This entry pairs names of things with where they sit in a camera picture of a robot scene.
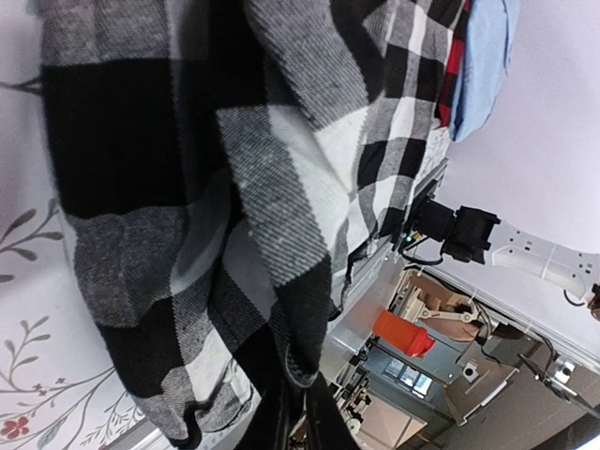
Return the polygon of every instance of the plaid flannel fabric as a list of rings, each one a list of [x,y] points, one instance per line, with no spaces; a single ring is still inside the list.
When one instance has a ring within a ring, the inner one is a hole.
[[[465,38],[467,36],[467,24],[469,23],[469,13],[471,12],[471,0],[465,0],[462,12],[455,28],[450,56],[446,65],[446,74],[443,79],[440,101],[438,104],[438,118],[442,127],[450,127],[452,120],[452,102],[454,93],[457,89],[458,72],[462,63],[462,57],[465,53]]]
[[[331,409],[313,387],[332,284],[400,221],[461,4],[43,2],[75,275],[126,389],[175,445],[230,427],[255,395],[267,419],[283,391],[313,419]]]

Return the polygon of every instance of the white surface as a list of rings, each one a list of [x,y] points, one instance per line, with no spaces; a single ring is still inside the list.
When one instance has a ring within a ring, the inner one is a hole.
[[[600,251],[599,18],[597,0],[523,2],[510,78],[489,123],[450,148],[440,202]],[[502,267],[443,268],[600,356],[600,322],[570,307],[559,288]]]

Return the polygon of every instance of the cable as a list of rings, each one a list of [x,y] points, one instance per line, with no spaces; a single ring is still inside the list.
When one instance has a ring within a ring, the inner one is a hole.
[[[576,308],[580,308],[580,307],[584,307],[585,306],[585,302],[582,303],[575,303],[573,300],[571,300],[571,298],[569,297],[569,294],[567,293],[566,289],[562,290],[562,295],[564,295],[564,299],[569,303],[569,305],[571,305],[572,307],[576,307]]]
[[[556,355],[556,351],[554,350],[554,346],[552,345],[552,342],[550,342],[546,337],[540,336],[540,338],[544,341],[544,343],[547,345],[548,349],[550,350],[550,356],[547,359],[546,367],[544,367],[544,376],[548,377],[548,369],[550,368],[550,364],[552,364],[552,361],[554,361],[554,356]]]
[[[486,309],[481,306],[480,302],[478,302],[475,299],[473,299],[472,301],[476,305],[477,310],[479,311],[479,313],[482,315],[482,317],[484,317],[484,322],[485,322],[485,326],[486,326],[486,329],[487,329],[487,333],[486,333],[486,343],[487,343],[489,341],[489,339],[491,338],[491,333],[492,333],[492,330],[491,330],[491,318],[489,317],[489,314],[486,311]],[[503,362],[500,359],[498,359],[496,356],[494,356],[494,355],[489,354],[488,352],[486,352],[486,349],[485,349],[486,343],[480,344],[481,353],[485,357],[487,357],[488,359],[491,359],[492,361],[495,361],[500,366],[502,366]]]
[[[412,250],[414,248],[419,247],[421,244],[423,244],[428,239],[429,239],[429,236],[426,236],[423,239],[420,239],[420,240],[413,242],[413,243],[409,244],[408,246],[402,248],[400,250],[400,256],[402,258],[404,258],[406,261],[408,261],[409,263],[413,263],[413,264],[425,265],[425,266],[440,265],[441,263],[443,263],[442,255],[440,255],[440,258],[438,260],[426,261],[426,260],[420,260],[418,258],[414,258],[414,256],[410,256],[410,255],[406,254],[406,252],[408,250]]]
[[[418,241],[413,242],[412,244],[409,244],[408,246],[406,246],[405,248],[403,248],[403,251],[408,251],[408,250],[412,250],[415,247],[419,247],[421,244],[423,244],[425,241],[427,241],[429,239],[429,236],[424,237],[423,239],[420,239]]]
[[[419,265],[431,266],[431,265],[440,265],[441,263],[443,263],[442,256],[440,257],[440,259],[434,260],[434,261],[419,260],[418,258],[413,258],[412,256],[405,254],[404,252],[400,253],[400,256],[402,258],[404,258],[406,261],[408,261],[409,263],[419,264]]]

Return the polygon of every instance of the wall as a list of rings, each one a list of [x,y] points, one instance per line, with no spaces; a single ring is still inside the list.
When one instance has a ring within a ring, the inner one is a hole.
[[[38,75],[34,4],[2,2],[2,83]],[[41,130],[39,97],[0,87],[0,450],[96,450],[143,417],[71,275]]]
[[[543,348],[533,359],[543,365],[547,358],[548,350]],[[494,399],[490,408],[464,427],[454,427],[446,437],[444,450],[530,450],[584,414],[554,397],[526,368],[522,368],[513,381],[506,392]],[[598,375],[578,368],[569,385],[592,405],[600,403]]]
[[[597,0],[522,2],[510,76],[487,125],[450,148],[441,202],[600,252],[599,17]],[[443,268],[600,360],[600,323],[560,289],[501,267]]]

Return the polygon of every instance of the orange object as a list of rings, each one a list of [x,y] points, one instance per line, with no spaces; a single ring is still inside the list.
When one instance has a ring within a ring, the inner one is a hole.
[[[373,327],[373,334],[389,342],[409,358],[423,358],[433,348],[435,339],[428,330],[384,311]]]

